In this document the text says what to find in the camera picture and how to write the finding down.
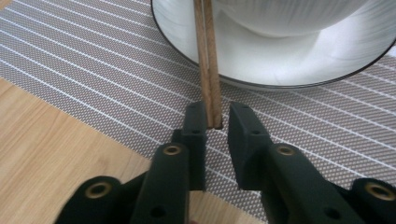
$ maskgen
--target placemat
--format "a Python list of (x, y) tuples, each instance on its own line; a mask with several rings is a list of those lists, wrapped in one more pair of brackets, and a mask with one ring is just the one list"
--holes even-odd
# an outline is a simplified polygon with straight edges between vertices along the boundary
[[(201, 99), (196, 65), (160, 34), (150, 1), (14, 0), (0, 11), (0, 76), (150, 158)], [(275, 142), (299, 147), (330, 181), (396, 185), (396, 47), (348, 79), (313, 89), (221, 84), (223, 130), (208, 131), (207, 190), (265, 221), (238, 190), (227, 148), (230, 101), (250, 105)]]

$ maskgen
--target chopsticks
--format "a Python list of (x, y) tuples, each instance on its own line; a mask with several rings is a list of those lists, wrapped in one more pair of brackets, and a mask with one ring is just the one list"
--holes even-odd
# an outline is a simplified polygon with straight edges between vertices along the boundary
[(194, 0), (198, 59), (207, 128), (221, 129), (221, 92), (212, 11), (211, 0)]

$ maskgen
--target plate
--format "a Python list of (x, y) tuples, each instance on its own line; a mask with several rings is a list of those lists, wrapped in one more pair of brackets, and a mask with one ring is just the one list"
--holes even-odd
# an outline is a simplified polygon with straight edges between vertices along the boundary
[[(193, 1), (151, 4), (163, 36), (198, 63)], [(281, 38), (255, 34), (213, 5), (220, 78), (242, 88), (289, 90), (341, 80), (375, 63), (396, 40), (394, 0), (369, 0), (320, 32)]]

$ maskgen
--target table surface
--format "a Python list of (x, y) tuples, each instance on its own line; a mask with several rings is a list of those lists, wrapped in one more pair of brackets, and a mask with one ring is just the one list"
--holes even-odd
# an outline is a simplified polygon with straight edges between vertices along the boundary
[[(161, 36), (149, 0), (15, 0), (0, 7), (0, 222), (51, 223), (86, 179), (125, 182), (200, 100), (198, 68)], [(224, 130), (208, 132), (200, 223), (261, 223), (258, 192), (237, 189), (228, 105), (250, 105), (275, 142), (299, 147), (332, 182), (396, 184), (396, 48), (354, 77), (304, 91), (222, 83)]]

